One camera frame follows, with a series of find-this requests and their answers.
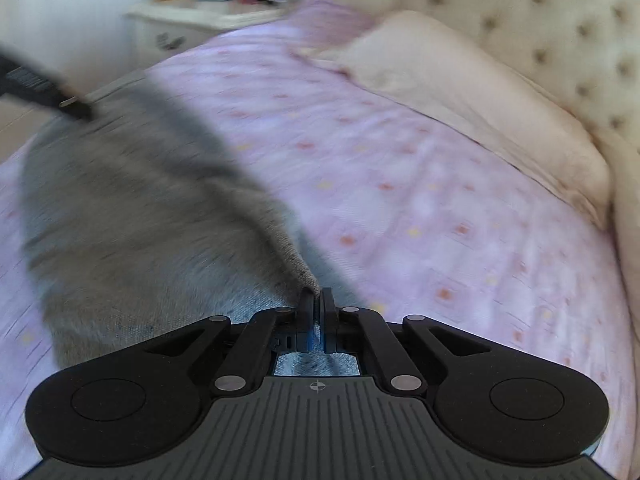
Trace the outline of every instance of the pink checkered bedding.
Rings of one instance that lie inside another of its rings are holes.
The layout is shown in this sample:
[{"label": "pink checkered bedding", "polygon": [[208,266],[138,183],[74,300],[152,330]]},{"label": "pink checkered bedding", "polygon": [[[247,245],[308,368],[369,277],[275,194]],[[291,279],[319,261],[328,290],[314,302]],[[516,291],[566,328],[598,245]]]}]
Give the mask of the pink checkered bedding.
[{"label": "pink checkered bedding", "polygon": [[[299,213],[386,319],[425,314],[571,366],[609,399],[596,460],[628,475],[636,423],[630,319],[612,238],[455,130],[292,55],[372,23],[322,0],[148,71]],[[22,255],[17,179],[0,166],[0,480],[37,460],[30,391],[55,371]]]}]

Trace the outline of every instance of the gray blanket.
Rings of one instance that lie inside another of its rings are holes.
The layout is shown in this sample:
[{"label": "gray blanket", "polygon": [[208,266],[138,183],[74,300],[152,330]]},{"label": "gray blanket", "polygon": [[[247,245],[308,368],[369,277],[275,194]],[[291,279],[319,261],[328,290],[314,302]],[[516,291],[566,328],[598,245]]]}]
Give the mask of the gray blanket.
[{"label": "gray blanket", "polygon": [[[221,141],[142,74],[98,95],[98,118],[56,118],[22,176],[25,254],[60,367],[213,314],[295,305],[304,286],[356,301],[296,217]],[[282,360],[284,374],[353,372],[344,357]]]}]

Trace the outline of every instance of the cream pillowcase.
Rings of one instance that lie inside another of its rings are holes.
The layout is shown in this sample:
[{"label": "cream pillowcase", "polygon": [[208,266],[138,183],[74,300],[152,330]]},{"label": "cream pillowcase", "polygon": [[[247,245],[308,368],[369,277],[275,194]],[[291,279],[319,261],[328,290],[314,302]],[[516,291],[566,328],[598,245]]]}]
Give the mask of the cream pillowcase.
[{"label": "cream pillowcase", "polygon": [[580,122],[443,23],[404,10],[347,46],[302,54],[452,126],[606,227],[609,168]]}]

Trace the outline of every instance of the drawer handle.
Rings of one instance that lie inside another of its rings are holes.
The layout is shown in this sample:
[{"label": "drawer handle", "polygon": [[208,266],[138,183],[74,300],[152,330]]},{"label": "drawer handle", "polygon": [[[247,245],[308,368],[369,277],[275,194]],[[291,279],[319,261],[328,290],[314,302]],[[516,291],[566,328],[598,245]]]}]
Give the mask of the drawer handle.
[{"label": "drawer handle", "polygon": [[168,41],[169,35],[167,33],[158,34],[156,36],[156,44],[158,45],[158,48],[162,50],[177,50],[185,41],[187,41],[187,39],[184,36],[181,36],[180,38],[175,38],[171,43]]}]

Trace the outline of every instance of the white wall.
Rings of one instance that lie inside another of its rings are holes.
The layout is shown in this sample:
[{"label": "white wall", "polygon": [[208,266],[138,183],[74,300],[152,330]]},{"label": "white wall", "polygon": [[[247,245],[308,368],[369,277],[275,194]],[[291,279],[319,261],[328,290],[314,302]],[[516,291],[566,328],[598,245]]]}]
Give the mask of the white wall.
[{"label": "white wall", "polygon": [[0,0],[0,44],[91,91],[133,69],[122,14],[139,0]]}]

